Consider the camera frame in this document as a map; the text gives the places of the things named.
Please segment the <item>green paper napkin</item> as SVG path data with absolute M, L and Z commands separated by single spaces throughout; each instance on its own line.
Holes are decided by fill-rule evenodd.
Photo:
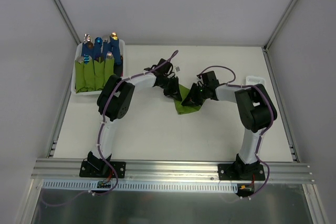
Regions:
M 187 99 L 188 98 L 187 95 L 189 94 L 190 89 L 186 88 L 185 86 L 181 84 L 179 85 L 179 89 L 180 89 L 182 101 L 174 99 L 174 106 L 175 106 L 175 109 L 178 115 L 190 114 L 190 113 L 199 111 L 202 106 L 194 105 L 193 103 L 190 103 Z

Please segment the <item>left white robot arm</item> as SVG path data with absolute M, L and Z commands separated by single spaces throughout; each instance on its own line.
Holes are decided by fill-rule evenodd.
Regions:
M 102 121 L 96 146 L 88 153 L 81 164 L 81 177 L 112 176 L 110 168 L 112 146 L 120 120 L 126 115 L 134 92 L 152 87 L 163 89 L 165 97 L 182 101 L 178 77 L 173 72 L 169 60 L 161 59 L 157 65 L 144 69 L 141 74 L 122 79 L 112 75 L 98 99 L 97 106 Z

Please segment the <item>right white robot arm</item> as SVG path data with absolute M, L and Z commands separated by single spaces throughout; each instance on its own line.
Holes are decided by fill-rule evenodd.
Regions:
M 252 180 L 259 175 L 259 149 L 265 133 L 277 118 L 277 111 L 263 84 L 239 86 L 220 84 L 214 71 L 198 75 L 182 101 L 182 106 L 201 106 L 207 99 L 227 101 L 237 105 L 245 128 L 242 146 L 235 161 L 219 170 L 220 179 Z

